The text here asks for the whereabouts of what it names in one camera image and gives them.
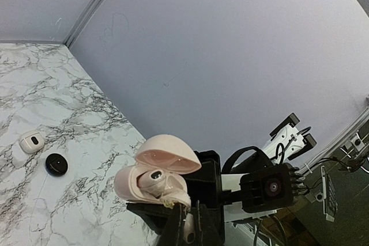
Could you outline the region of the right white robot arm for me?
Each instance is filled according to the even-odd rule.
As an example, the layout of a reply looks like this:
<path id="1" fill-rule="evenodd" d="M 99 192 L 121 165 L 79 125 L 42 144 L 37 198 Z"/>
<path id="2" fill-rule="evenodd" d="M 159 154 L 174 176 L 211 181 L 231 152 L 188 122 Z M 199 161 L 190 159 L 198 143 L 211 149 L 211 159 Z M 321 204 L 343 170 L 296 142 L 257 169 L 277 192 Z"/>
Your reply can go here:
<path id="1" fill-rule="evenodd" d="M 241 148 L 225 163 L 213 150 L 156 135 L 116 174 L 114 190 L 159 236 L 158 245 L 223 245 L 227 222 L 264 219 L 296 203 L 303 176 L 290 162 L 316 145 L 298 122 L 289 115 L 264 147 Z"/>

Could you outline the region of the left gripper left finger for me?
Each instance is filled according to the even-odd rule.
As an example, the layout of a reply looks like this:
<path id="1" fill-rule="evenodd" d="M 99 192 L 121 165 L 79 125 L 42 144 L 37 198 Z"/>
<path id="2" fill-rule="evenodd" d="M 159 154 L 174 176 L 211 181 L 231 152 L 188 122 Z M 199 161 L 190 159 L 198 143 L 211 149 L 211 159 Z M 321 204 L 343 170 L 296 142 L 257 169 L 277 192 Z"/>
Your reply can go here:
<path id="1" fill-rule="evenodd" d="M 184 244 L 184 225 L 187 217 L 187 207 L 175 204 L 167 223 L 157 240 L 157 246 L 182 246 Z"/>

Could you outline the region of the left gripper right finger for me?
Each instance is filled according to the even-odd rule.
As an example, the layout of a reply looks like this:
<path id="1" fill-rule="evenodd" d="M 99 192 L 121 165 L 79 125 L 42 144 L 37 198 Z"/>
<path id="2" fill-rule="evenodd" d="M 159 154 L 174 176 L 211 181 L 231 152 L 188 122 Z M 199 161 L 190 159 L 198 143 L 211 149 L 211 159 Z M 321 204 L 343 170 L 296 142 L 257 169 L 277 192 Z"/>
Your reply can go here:
<path id="1" fill-rule="evenodd" d="M 221 216 L 219 209 L 208 209 L 199 201 L 193 208 L 195 245 L 198 246 L 221 246 L 224 239 L 219 233 Z"/>

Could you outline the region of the pink earbud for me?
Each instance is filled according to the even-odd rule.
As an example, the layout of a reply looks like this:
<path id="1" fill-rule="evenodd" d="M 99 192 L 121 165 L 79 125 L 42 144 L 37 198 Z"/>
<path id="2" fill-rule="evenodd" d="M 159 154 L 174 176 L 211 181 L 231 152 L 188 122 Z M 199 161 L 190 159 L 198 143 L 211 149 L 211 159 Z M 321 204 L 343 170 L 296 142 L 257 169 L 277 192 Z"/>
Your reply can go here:
<path id="1" fill-rule="evenodd" d="M 155 169 L 147 171 L 138 177 L 137 186 L 143 193 L 159 199 L 163 196 L 165 191 L 169 189 L 167 181 L 168 173 L 163 170 Z"/>
<path id="2" fill-rule="evenodd" d="M 191 213 L 188 213 L 184 220 L 183 240 L 186 244 L 192 244 L 195 242 L 195 223 L 194 216 Z"/>

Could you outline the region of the black round earbud case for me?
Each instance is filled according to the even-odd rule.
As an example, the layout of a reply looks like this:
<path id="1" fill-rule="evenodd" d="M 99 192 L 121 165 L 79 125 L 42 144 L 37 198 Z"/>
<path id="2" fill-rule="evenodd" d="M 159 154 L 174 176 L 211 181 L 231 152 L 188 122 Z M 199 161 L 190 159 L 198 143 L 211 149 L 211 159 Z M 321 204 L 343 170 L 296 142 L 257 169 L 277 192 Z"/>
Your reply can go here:
<path id="1" fill-rule="evenodd" d="M 68 170 L 68 163 L 64 156 L 58 153 L 52 153 L 47 156 L 45 160 L 46 171 L 56 177 L 66 174 Z"/>

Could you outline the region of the pink round earbud case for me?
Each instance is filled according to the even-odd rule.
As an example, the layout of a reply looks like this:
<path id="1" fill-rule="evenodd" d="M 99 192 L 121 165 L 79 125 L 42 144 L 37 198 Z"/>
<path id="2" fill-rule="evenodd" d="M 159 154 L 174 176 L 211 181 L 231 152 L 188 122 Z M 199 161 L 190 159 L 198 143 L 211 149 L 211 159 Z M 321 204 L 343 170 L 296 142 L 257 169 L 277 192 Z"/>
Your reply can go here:
<path id="1" fill-rule="evenodd" d="M 149 203 L 173 208 L 175 204 L 191 207 L 187 183 L 183 175 L 201 168 L 201 163 L 192 148 L 180 138 L 161 134 L 147 139 L 135 155 L 135 164 L 119 170 L 114 179 L 114 190 L 120 198 L 134 203 Z M 155 169 L 168 173 L 169 189 L 159 199 L 143 193 L 137 179 L 147 171 Z"/>

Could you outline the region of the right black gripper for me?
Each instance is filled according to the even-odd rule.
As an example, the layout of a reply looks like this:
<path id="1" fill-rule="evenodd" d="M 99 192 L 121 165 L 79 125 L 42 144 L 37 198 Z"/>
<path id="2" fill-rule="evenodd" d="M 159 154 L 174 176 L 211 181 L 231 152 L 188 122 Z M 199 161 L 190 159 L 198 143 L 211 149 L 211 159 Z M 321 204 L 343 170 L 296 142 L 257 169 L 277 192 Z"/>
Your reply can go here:
<path id="1" fill-rule="evenodd" d="M 219 209 L 221 226 L 219 233 L 225 241 L 224 208 L 221 204 L 222 184 L 220 173 L 220 157 L 214 150 L 194 152 L 201 163 L 201 168 L 193 173 L 184 175 L 188 193 L 191 198 L 191 207 L 187 214 L 193 215 L 193 208 L 197 201 L 208 209 Z M 128 203 L 128 211 L 141 217 L 148 227 L 158 235 L 163 233 L 176 235 L 176 225 L 167 225 L 168 219 L 176 208 L 170 209 L 163 205 L 147 203 Z"/>

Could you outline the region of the cream oval earbud case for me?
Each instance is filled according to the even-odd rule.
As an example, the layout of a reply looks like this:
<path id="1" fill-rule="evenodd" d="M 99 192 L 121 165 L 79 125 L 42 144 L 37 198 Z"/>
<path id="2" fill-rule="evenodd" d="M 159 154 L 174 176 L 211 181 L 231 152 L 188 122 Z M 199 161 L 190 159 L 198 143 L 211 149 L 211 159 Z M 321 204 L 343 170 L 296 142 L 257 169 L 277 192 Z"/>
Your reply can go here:
<path id="1" fill-rule="evenodd" d="M 26 154 L 38 152 L 44 147 L 45 144 L 44 138 L 37 130 L 24 133 L 22 136 L 20 136 L 18 142 L 21 150 Z"/>

